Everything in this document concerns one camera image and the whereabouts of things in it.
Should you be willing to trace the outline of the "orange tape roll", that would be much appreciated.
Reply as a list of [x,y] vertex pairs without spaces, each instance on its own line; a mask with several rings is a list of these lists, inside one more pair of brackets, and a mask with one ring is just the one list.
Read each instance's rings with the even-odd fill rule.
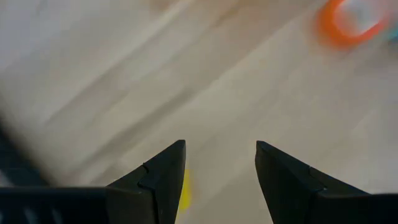
[[348,49],[382,33],[389,24],[389,0],[327,0],[315,19],[321,40]]

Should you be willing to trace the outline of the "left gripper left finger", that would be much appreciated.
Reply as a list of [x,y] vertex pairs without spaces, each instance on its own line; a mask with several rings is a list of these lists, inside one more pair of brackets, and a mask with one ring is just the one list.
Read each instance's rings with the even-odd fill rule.
[[110,224],[174,224],[182,193],[186,143],[175,141],[106,186]]

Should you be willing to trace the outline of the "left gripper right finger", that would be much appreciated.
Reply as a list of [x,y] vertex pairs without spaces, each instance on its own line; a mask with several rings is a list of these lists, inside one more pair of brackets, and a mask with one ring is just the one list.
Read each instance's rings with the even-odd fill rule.
[[273,224],[310,224],[316,197],[321,193],[368,194],[264,141],[256,142],[255,166]]

